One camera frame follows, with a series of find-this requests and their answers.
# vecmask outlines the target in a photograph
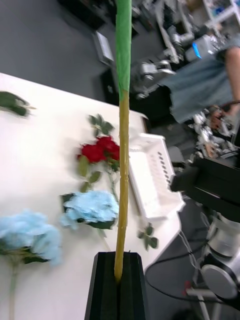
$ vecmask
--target blue hydrangea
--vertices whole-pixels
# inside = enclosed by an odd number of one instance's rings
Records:
[[[107,191],[76,192],[74,196],[64,203],[65,214],[60,223],[65,227],[77,229],[77,219],[85,223],[113,221],[119,212],[119,205],[114,196]]]
[[[47,223],[47,217],[29,210],[0,217],[0,241],[5,250],[28,247],[38,257],[56,265],[62,260],[62,238],[58,229]]]

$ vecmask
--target floor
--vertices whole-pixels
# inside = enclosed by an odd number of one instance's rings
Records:
[[[0,0],[0,30],[0,72],[104,100],[99,75],[106,66],[98,60],[92,32],[64,12],[57,0]],[[101,32],[107,36],[114,53],[114,27],[104,26]],[[157,33],[143,30],[132,42],[132,61],[159,55],[162,50]],[[185,138],[176,142],[175,129],[164,130],[155,129],[154,133],[168,135],[169,145],[183,146]],[[192,148],[189,144],[183,147],[183,153],[187,154],[189,148]],[[195,228],[203,226],[199,209],[191,200],[179,215],[187,238]],[[185,251],[177,237],[161,259]],[[193,272],[188,258],[183,258],[156,265],[149,281],[172,295],[181,296],[184,283],[192,279]],[[190,308],[188,302],[164,296],[149,286],[147,293],[151,320],[171,320],[176,312]],[[225,307],[221,319],[238,318],[231,308]]]

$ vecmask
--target white table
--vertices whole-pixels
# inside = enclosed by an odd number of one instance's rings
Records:
[[[28,118],[0,111],[0,215],[29,208],[42,212],[59,227],[63,237],[63,263],[32,263],[20,270],[15,320],[84,319],[94,256],[108,247],[115,250],[117,227],[107,231],[106,243],[96,229],[80,224],[63,229],[59,195],[76,191],[80,178],[74,171],[75,151],[80,143],[93,139],[87,116],[101,114],[115,126],[117,142],[119,108],[76,94],[0,73],[0,91],[9,91],[27,100],[36,110]],[[130,112],[130,137],[144,132],[143,115]],[[97,189],[107,188],[102,179]],[[143,268],[159,257],[178,234],[181,224],[176,213],[155,225],[158,249],[145,251],[136,237],[139,211],[129,192],[128,227],[125,250],[138,252]],[[9,318],[10,268],[0,257],[0,319]]]

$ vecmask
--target white tray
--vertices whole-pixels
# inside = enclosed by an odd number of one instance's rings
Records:
[[[172,163],[161,135],[141,133],[129,142],[129,177],[139,210],[147,220],[165,220],[185,205],[171,192]]]

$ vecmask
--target yellow stick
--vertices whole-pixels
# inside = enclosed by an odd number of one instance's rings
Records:
[[[129,93],[123,90],[123,99],[119,103],[120,113],[120,199],[119,220],[116,241],[114,275],[116,282],[121,281],[123,273],[124,243],[128,218],[129,202]]]

